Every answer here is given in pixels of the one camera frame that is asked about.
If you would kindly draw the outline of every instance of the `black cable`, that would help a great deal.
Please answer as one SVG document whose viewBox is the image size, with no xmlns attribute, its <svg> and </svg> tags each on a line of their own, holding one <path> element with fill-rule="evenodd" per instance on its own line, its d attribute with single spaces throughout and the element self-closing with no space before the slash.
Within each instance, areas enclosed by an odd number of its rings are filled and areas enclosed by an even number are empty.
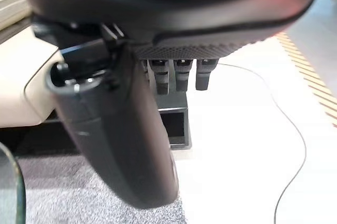
<svg viewBox="0 0 337 224">
<path fill-rule="evenodd" d="M 277 103 L 277 101 L 275 100 L 274 96 L 273 96 L 273 92 L 271 90 L 271 88 L 269 87 L 268 83 L 265 81 L 265 79 L 258 73 L 250 70 L 250 69 L 247 69 L 247 68 L 244 68 L 244 67 L 241 67 L 241 66 L 237 66 L 237 65 L 229 65 L 229 64 L 223 64 L 223 63 L 218 63 L 218 65 L 224 65 L 224 66 L 230 66 L 230 67 L 234 67 L 234 68 L 238 68 L 238 69 L 242 69 L 242 70 L 246 70 L 247 72 L 250 72 L 250 73 L 253 73 L 255 76 L 257 76 L 260 80 L 262 80 L 262 82 L 265 84 L 266 88 L 268 89 L 269 93 L 270 93 L 270 96 L 275 104 L 275 106 L 278 108 L 278 110 L 284 115 L 284 117 L 291 123 L 291 125 L 293 125 L 293 127 L 296 129 L 296 131 L 299 133 L 302 141 L 303 141 L 303 145 L 304 145 L 304 159 L 303 159 L 303 162 L 301 164 L 301 166 L 299 167 L 298 171 L 296 172 L 296 174 L 294 175 L 294 177 L 290 180 L 290 182 L 286 185 L 286 187 L 283 189 L 278 201 L 277 201 L 277 204 L 275 206 L 275 212 L 274 212 L 274 224 L 276 224 L 276 214 L 277 214 L 277 209 L 279 207 L 279 204 L 280 204 L 280 201 L 285 193 L 285 191 L 288 189 L 289 185 L 292 183 L 292 181 L 294 181 L 294 179 L 297 177 L 297 175 L 300 173 L 300 171 L 302 170 L 304 164 L 305 164 L 305 161 L 306 161 L 306 152 L 307 152 L 307 149 L 306 149 L 306 143 L 305 143 L 305 140 L 304 140 L 304 137 L 302 135 L 302 133 L 300 132 L 300 130 L 297 128 L 296 124 L 289 118 L 289 116 L 282 110 L 282 108 L 279 106 L 279 104 Z"/>
</svg>

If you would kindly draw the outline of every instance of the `beige seat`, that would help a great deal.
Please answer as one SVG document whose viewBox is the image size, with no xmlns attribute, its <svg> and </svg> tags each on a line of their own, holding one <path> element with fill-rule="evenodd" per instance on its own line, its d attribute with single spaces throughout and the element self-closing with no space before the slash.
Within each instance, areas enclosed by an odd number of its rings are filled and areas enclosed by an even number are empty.
<svg viewBox="0 0 337 224">
<path fill-rule="evenodd" d="M 0 30 L 20 21 L 31 13 L 26 0 L 0 0 Z"/>
<path fill-rule="evenodd" d="M 26 0 L 0 0 L 0 128 L 40 124 L 54 109 L 44 74 L 62 59 L 57 47 L 37 39 L 30 27 L 11 31 L 30 13 Z"/>
</svg>

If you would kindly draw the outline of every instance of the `yellow black stripe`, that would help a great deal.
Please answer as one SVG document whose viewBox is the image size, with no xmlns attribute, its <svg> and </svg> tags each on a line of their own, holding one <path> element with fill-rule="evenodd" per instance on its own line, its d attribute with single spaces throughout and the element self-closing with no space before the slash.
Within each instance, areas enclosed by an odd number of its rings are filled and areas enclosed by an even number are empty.
<svg viewBox="0 0 337 224">
<path fill-rule="evenodd" d="M 315 69 L 290 40 L 288 35 L 286 33 L 279 33 L 276 37 L 307 82 L 318 102 L 322 105 L 333 126 L 337 127 L 337 99 L 332 96 L 331 91 L 326 87 L 324 81 L 321 80 L 319 75 L 315 72 Z"/>
</svg>

